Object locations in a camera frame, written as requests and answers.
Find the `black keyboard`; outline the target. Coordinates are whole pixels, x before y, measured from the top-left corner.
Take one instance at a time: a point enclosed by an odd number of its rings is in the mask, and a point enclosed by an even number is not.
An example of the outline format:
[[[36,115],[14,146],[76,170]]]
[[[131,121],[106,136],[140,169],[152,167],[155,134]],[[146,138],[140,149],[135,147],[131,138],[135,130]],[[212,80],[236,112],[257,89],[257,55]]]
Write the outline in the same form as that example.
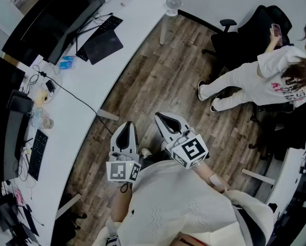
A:
[[[115,30],[122,22],[123,22],[122,19],[111,15],[107,20],[104,21],[104,23],[102,23],[96,29],[96,31],[90,36],[90,38],[86,42],[89,42],[90,40],[98,37],[99,35],[105,33],[106,31]],[[85,52],[84,45],[80,49],[76,49],[76,56],[85,62],[89,60]]]
[[[33,141],[31,156],[28,166],[28,174],[38,181],[41,162],[45,152],[48,137],[41,131],[37,130]]]

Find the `person's white knit top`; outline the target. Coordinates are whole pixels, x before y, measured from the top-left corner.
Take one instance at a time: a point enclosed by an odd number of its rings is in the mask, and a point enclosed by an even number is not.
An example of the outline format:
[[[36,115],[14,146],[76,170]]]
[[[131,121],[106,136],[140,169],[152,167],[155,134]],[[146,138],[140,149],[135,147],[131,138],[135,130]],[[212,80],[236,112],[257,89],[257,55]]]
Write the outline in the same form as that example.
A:
[[[219,193],[173,160],[143,169],[123,222],[112,219],[93,246],[266,246],[271,208],[238,190]]]

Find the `dark mouse pad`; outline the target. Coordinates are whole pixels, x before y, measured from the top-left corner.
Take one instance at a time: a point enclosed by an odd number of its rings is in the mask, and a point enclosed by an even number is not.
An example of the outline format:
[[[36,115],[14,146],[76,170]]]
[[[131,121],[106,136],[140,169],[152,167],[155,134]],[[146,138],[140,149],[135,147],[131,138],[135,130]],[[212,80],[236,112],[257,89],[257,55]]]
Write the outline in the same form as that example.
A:
[[[90,63],[95,65],[97,62],[122,49],[123,44],[114,30],[108,30],[89,39],[83,47]]]

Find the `black flat monitor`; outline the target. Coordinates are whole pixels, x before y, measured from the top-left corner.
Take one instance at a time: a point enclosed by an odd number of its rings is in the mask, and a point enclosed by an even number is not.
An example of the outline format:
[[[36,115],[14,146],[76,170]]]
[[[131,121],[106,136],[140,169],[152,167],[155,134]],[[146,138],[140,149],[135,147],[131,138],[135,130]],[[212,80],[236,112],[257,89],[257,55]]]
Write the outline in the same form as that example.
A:
[[[29,113],[13,110],[9,113],[4,145],[3,181],[17,177],[21,150],[25,144],[25,134],[29,119]]]
[[[0,57],[0,107],[5,107],[13,90],[19,90],[25,72]]]

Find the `blue tissue packet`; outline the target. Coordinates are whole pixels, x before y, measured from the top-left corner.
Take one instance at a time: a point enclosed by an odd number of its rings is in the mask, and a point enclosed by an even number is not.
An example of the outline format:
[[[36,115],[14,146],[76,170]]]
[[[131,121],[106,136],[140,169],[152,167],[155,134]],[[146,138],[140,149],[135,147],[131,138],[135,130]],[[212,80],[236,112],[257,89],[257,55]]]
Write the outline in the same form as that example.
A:
[[[75,55],[63,56],[59,63],[59,70],[72,70],[75,68]]]

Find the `glass jar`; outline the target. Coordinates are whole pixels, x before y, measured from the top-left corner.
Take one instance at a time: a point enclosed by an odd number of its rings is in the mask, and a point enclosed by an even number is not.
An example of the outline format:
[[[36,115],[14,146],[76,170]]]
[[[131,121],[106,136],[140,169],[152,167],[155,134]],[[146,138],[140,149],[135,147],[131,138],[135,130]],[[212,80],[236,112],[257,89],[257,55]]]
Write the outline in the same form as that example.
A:
[[[41,118],[40,128],[41,129],[52,129],[54,122],[51,118],[44,116]]]

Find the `white desk leg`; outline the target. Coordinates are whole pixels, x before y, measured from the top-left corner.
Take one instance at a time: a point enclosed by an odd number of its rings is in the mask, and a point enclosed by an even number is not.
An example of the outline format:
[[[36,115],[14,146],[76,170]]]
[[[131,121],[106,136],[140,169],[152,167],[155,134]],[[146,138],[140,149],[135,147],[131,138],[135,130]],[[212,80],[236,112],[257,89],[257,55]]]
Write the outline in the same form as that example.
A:
[[[73,206],[79,199],[81,198],[81,194],[77,194],[72,197],[67,203],[65,203],[60,209],[58,209],[56,213],[55,220],[61,217],[71,206]]]
[[[261,181],[263,181],[263,182],[266,182],[266,183],[268,183],[268,184],[270,184],[270,185],[272,185],[272,186],[275,184],[275,180],[272,179],[272,178],[268,178],[268,177],[266,177],[266,176],[262,176],[262,175],[260,175],[260,174],[254,173],[254,172],[249,171],[249,170],[246,170],[246,169],[242,169],[241,172],[244,173],[244,174],[246,174],[246,175],[248,175],[248,176],[251,176],[251,177],[253,177],[253,178],[256,178],[256,179],[258,179],[258,180],[261,180]]]
[[[102,109],[97,111],[97,115],[99,117],[107,118],[107,119],[114,120],[114,121],[118,121],[120,118],[119,116],[112,114],[110,112],[104,111]]]

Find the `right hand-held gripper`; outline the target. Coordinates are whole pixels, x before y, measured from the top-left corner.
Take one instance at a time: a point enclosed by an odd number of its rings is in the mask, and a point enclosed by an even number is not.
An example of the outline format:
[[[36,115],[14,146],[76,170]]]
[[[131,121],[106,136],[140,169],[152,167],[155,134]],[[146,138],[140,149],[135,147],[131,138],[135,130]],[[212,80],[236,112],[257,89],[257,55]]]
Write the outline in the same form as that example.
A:
[[[172,140],[166,146],[170,157],[185,169],[199,165],[208,158],[208,149],[200,134],[190,128],[180,115],[170,112],[157,112],[155,122],[165,140]]]

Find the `white desk fan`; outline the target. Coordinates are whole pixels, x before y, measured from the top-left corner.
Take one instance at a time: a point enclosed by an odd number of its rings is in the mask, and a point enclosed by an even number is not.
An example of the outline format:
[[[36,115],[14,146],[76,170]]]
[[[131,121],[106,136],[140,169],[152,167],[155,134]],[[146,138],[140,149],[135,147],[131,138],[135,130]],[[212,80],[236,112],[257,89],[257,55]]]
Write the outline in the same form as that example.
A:
[[[182,0],[166,0],[166,14],[170,17],[177,16],[178,10],[182,6]]]

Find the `pink card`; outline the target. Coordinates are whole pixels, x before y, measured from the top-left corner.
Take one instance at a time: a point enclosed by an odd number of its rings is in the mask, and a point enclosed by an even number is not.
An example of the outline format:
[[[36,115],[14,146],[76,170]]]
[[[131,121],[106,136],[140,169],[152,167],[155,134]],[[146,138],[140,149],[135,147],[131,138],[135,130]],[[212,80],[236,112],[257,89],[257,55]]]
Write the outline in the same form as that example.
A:
[[[21,206],[21,207],[25,206],[25,202],[24,202],[22,193],[19,189],[14,189],[14,197],[16,199],[16,203],[18,206]]]

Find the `person's dark trousers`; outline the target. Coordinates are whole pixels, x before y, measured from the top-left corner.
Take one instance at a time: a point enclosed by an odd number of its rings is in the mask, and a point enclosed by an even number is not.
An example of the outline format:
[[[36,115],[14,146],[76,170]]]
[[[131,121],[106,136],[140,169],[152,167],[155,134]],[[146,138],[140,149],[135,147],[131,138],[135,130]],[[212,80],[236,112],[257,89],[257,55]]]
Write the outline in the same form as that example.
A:
[[[148,155],[146,158],[140,158],[139,163],[141,164],[141,169],[143,170],[155,163],[167,160],[171,160],[169,154],[165,151],[161,151],[153,155]]]

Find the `white adhesive patch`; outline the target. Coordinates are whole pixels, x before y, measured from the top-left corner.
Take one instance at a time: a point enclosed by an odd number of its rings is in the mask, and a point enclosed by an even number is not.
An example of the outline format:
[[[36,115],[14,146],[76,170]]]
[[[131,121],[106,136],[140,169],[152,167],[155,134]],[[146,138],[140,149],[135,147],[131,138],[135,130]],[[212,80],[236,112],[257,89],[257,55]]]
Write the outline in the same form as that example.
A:
[[[218,176],[216,174],[213,174],[212,176],[209,177],[209,180],[215,187],[223,187],[223,184],[219,180]]]

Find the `pile of black equipment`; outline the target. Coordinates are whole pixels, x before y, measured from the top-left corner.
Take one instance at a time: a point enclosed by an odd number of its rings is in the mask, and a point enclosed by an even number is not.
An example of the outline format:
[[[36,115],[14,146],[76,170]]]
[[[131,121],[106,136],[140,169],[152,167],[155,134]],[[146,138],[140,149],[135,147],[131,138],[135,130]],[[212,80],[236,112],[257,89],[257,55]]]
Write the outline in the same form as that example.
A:
[[[25,217],[21,208],[11,193],[0,197],[0,229],[11,235],[4,246],[41,246],[31,229],[19,220]]]

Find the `clear plastic bottle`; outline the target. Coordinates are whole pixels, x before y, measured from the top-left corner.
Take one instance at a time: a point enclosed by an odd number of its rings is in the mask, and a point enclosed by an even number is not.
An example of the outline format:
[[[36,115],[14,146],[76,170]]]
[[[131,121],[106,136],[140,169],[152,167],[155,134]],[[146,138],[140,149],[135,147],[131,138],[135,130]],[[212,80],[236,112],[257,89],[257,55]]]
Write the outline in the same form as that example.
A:
[[[43,109],[42,108],[37,108],[34,110],[33,116],[30,120],[32,127],[36,129],[40,129],[43,125]]]

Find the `large curved black monitor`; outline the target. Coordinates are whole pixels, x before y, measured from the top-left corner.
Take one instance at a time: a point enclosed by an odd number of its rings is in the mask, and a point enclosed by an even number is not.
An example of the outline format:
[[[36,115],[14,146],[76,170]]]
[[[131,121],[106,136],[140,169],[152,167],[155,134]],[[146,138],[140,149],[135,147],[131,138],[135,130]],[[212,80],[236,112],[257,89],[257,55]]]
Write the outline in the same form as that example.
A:
[[[38,56],[55,65],[100,6],[100,0],[39,0],[13,30],[3,52],[26,66]]]

